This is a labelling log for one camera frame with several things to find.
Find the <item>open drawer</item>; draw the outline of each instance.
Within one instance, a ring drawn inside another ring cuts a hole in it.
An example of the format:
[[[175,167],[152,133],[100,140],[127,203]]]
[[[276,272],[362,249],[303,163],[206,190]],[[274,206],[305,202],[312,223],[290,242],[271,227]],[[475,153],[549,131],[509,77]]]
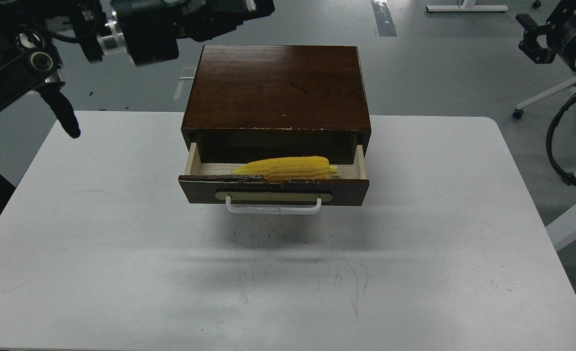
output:
[[[260,175],[232,175],[241,163],[202,162],[200,149],[193,142],[185,173],[179,183],[191,204],[225,203],[230,196],[235,204],[315,204],[359,206],[368,191],[363,147],[355,147],[352,164],[337,164],[331,179],[290,179],[282,184],[266,182]]]
[[[197,204],[359,206],[371,131],[356,47],[207,45],[181,123],[188,164],[179,182]],[[338,173],[282,184],[231,175],[290,156],[326,157]]]

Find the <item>white metal handle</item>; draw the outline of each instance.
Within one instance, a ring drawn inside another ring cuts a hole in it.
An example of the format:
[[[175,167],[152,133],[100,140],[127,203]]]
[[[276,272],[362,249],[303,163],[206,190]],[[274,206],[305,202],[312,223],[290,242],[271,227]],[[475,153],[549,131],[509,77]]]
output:
[[[225,197],[225,205],[231,213],[236,214],[317,214],[323,204],[321,198],[316,199],[316,205],[310,207],[300,206],[274,206],[274,205],[232,205],[232,197]]]

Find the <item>corn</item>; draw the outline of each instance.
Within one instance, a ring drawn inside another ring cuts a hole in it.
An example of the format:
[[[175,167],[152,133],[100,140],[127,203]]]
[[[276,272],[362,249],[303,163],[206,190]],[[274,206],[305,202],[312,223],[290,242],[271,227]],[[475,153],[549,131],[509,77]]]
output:
[[[325,157],[281,157],[249,162],[236,167],[232,174],[261,175],[267,182],[283,183],[288,179],[329,179],[338,172]]]

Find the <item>caster wheel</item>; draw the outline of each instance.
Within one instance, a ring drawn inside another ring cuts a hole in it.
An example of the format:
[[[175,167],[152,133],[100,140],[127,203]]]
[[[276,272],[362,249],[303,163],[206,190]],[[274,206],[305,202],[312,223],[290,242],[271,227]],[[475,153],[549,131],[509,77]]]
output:
[[[515,111],[513,111],[512,116],[513,116],[513,118],[515,118],[515,119],[520,119],[520,118],[522,118],[522,115],[523,115],[523,114],[524,114],[524,110],[515,109]]]

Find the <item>table top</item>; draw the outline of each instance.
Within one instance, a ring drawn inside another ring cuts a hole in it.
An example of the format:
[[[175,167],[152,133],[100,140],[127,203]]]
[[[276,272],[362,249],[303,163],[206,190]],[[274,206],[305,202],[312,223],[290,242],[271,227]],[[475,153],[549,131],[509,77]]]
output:
[[[497,125],[372,116],[361,207],[190,205],[181,114],[56,124],[0,216],[0,349],[576,350]]]

